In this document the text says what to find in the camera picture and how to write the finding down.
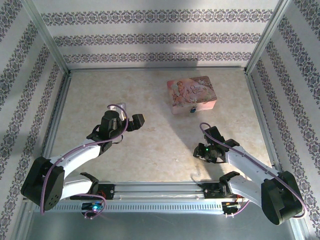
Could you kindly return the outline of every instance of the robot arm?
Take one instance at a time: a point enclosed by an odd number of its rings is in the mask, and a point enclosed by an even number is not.
[[[125,108],[123,106],[124,103],[118,105],[123,109]],[[140,129],[145,122],[142,114],[135,114],[132,116],[132,119],[133,121],[128,121],[126,129],[128,132]],[[125,122],[126,119],[124,119],[124,115],[121,112],[119,114],[114,108],[106,111],[101,119],[101,124],[97,125],[92,133],[86,137],[86,140],[79,145],[84,147],[75,150],[52,169],[44,193],[43,205],[45,211],[52,209],[61,199],[78,194],[97,193],[99,181],[94,176],[86,172],[73,177],[69,177],[69,174],[82,164],[105,153],[112,146],[113,142],[101,143],[101,141],[119,136],[125,129]],[[23,183],[21,188],[22,195],[40,206],[44,176],[46,176],[53,164],[64,155],[51,157],[50,159],[46,159],[43,156],[38,157],[33,162]]]
[[[247,153],[233,139],[225,140],[215,126],[206,129],[205,132],[222,144],[205,135],[204,138],[208,145],[199,143],[194,150],[193,156],[209,163],[231,164],[250,178],[248,180],[235,171],[227,173],[219,179],[220,193],[224,195],[237,194],[247,198],[261,207],[265,216],[276,225],[294,217],[303,210],[302,203],[297,197],[273,177],[280,178],[301,198],[295,177],[290,172],[278,172],[263,164]],[[229,150],[225,145],[232,147],[237,152]],[[244,155],[249,156],[252,161],[249,161]]]

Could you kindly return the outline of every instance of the purple cable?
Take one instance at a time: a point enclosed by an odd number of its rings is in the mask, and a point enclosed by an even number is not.
[[[100,196],[100,195],[94,195],[94,194],[87,194],[87,193],[82,193],[82,194],[77,194],[77,196],[85,196],[85,197],[97,197],[97,198],[101,198],[102,201],[103,201],[103,208],[98,212],[96,213],[94,216],[91,216],[90,219],[94,219],[95,217],[99,216],[106,208],[107,206],[107,200],[103,197],[103,196]],[[94,210],[88,210],[84,213],[84,218],[86,219],[87,218],[87,214],[88,213],[95,213]]]
[[[275,175],[274,173],[268,171],[268,169],[266,169],[264,166],[262,166],[262,165],[260,165],[259,163],[257,163],[257,162],[256,162],[255,160],[253,160],[250,156],[248,156],[248,155],[246,155],[245,153],[243,153],[243,152],[241,152],[241,151],[239,151],[239,150],[237,150],[237,149],[234,149],[233,147],[228,146],[228,145],[224,144],[223,142],[221,142],[221,141],[213,138],[212,136],[210,136],[210,135],[209,135],[208,133],[206,133],[205,130],[202,128],[202,125],[207,125],[209,128],[211,128],[211,126],[210,126],[210,124],[208,124],[208,123],[206,123],[206,122],[202,122],[202,123],[200,123],[200,125],[199,125],[199,127],[200,127],[201,131],[203,132],[203,134],[206,135],[209,139],[211,139],[211,140],[215,141],[216,143],[218,143],[218,144],[220,144],[220,145],[222,145],[222,146],[224,146],[224,147],[226,147],[226,148],[228,148],[228,149],[236,152],[237,154],[240,154],[242,157],[247,158],[250,162],[252,162],[252,163],[253,163],[254,165],[256,165],[258,168],[260,168],[261,170],[263,170],[264,172],[266,172],[267,174],[269,174],[270,176],[272,176],[273,178],[275,178],[279,183],[281,183],[286,189],[288,189],[288,190],[299,200],[299,202],[300,202],[301,205],[302,205],[302,208],[303,208],[303,211],[304,211],[304,212],[303,212],[303,214],[301,214],[301,215],[299,215],[299,216],[293,216],[293,217],[292,217],[293,219],[302,219],[302,218],[304,218],[304,217],[307,215],[307,206],[306,206],[305,202],[304,202],[303,199],[296,193],[296,191],[293,190],[288,184],[286,184],[284,181],[282,181],[282,180],[281,180],[277,175]],[[249,202],[247,202],[247,203],[243,206],[242,210],[247,206],[248,203],[249,203]]]
[[[78,146],[70,151],[68,151],[65,155],[63,155],[61,158],[59,158],[48,170],[48,172],[46,173],[45,175],[45,178],[44,178],[44,181],[43,181],[43,186],[42,186],[42,191],[41,191],[41,199],[40,199],[40,213],[41,215],[44,215],[45,214],[45,207],[44,207],[44,202],[45,202],[45,193],[46,193],[46,187],[47,187],[47,183],[48,183],[48,179],[49,179],[49,176],[52,172],[52,170],[59,164],[61,163],[65,158],[69,157],[71,154],[77,152],[78,150],[80,149],[84,149],[86,147],[89,147],[89,146],[92,146],[92,145],[97,145],[97,144],[103,144],[103,143],[107,143],[107,142],[111,142],[113,141],[114,139],[120,137],[121,135],[123,135],[125,133],[125,131],[127,130],[127,127],[128,127],[128,124],[129,124],[129,118],[128,118],[128,115],[127,115],[127,112],[122,108],[120,107],[119,105],[116,105],[116,104],[110,104],[107,106],[107,108],[109,107],[116,107],[116,108],[119,108],[121,111],[123,111],[124,115],[125,115],[125,126],[124,126],[124,129],[123,131],[119,134],[119,136],[115,136],[115,137],[112,137],[108,140],[104,140],[104,141],[96,141],[96,142],[90,142],[90,143],[87,143],[87,144],[84,144],[82,146]]]

